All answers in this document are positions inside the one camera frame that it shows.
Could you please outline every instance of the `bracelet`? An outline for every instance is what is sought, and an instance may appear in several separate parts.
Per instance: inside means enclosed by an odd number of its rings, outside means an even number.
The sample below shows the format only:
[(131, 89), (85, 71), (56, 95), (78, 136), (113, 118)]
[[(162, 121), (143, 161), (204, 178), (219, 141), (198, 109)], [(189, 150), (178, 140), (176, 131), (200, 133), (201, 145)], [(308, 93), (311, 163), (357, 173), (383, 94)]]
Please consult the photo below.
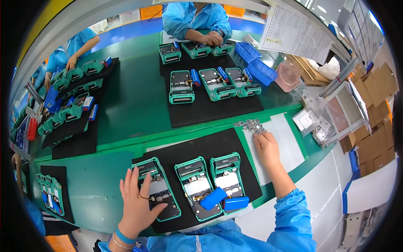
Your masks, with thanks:
[(112, 234), (112, 237), (113, 237), (113, 241), (117, 244), (117, 245), (119, 245), (119, 247), (121, 247), (121, 248), (125, 248), (125, 249), (133, 249), (135, 246), (136, 246), (136, 244), (134, 244), (134, 246), (133, 247), (131, 247), (131, 248), (128, 248), (128, 247), (124, 247), (124, 246), (122, 246), (122, 245), (120, 245), (116, 240), (115, 240), (115, 234), (113, 233)]
[(121, 239), (122, 242), (124, 242), (126, 244), (136, 243), (136, 239), (129, 239), (124, 234), (122, 234), (122, 232), (119, 230), (119, 227), (116, 229), (115, 233), (118, 236), (118, 238)]

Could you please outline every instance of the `blue floor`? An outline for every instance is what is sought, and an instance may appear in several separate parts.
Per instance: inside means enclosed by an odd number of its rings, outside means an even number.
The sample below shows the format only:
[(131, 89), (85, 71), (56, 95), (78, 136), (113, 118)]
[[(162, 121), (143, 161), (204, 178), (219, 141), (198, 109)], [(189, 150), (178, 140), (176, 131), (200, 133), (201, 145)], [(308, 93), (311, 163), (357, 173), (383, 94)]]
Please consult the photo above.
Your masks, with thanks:
[[(262, 34), (264, 28), (264, 24), (245, 19), (237, 19), (234, 17), (230, 17), (228, 22), (231, 25), (232, 30)], [(94, 46), (91, 51), (95, 52), (123, 40), (160, 31), (162, 31), (161, 18), (151, 21), (141, 20), (127, 25), (122, 25), (100, 34), (100, 42)]]

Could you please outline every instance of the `woman's left hand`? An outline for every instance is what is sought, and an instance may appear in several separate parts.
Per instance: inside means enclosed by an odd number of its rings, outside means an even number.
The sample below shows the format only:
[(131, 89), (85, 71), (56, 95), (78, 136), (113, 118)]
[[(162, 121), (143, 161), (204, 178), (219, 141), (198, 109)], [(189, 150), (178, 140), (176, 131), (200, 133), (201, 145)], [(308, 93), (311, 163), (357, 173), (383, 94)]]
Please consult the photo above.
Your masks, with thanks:
[(75, 54), (73, 54), (67, 62), (67, 65), (66, 65), (67, 71), (70, 69), (73, 69), (75, 67), (76, 62), (77, 62), (77, 56)]
[(150, 210), (149, 190), (151, 175), (148, 173), (140, 189), (137, 185), (139, 169), (135, 167), (133, 172), (128, 169), (125, 181), (120, 180), (120, 192), (123, 198), (123, 218), (118, 227), (121, 233), (129, 239), (137, 238), (138, 234), (149, 227), (157, 216), (168, 205), (160, 203)]

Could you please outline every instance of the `blue wristband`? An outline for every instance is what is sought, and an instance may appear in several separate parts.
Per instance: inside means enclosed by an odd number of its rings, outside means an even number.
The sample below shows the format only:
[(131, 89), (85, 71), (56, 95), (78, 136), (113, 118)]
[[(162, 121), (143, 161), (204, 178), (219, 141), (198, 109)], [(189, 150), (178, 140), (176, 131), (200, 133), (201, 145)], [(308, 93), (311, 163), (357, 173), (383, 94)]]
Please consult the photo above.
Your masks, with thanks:
[(115, 231), (116, 236), (122, 240), (122, 242), (126, 243), (126, 244), (134, 244), (136, 243), (136, 239), (129, 239), (127, 238), (124, 234), (122, 234), (122, 232), (119, 230), (119, 228), (116, 229)]

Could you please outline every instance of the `silver bangle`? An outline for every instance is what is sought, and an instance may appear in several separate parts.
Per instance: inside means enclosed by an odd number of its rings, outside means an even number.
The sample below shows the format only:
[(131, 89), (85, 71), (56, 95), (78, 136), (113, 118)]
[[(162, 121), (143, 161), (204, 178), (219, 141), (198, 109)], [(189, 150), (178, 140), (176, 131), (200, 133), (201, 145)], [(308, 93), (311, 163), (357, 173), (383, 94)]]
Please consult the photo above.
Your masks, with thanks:
[(113, 241), (114, 241), (117, 245), (119, 245), (119, 247), (121, 247), (121, 248), (133, 249), (133, 248), (136, 246), (136, 243), (134, 243), (134, 246), (131, 247), (131, 248), (123, 247), (122, 245), (120, 245), (120, 244), (116, 241), (116, 239), (115, 239), (115, 232), (112, 233), (112, 238), (113, 238)]

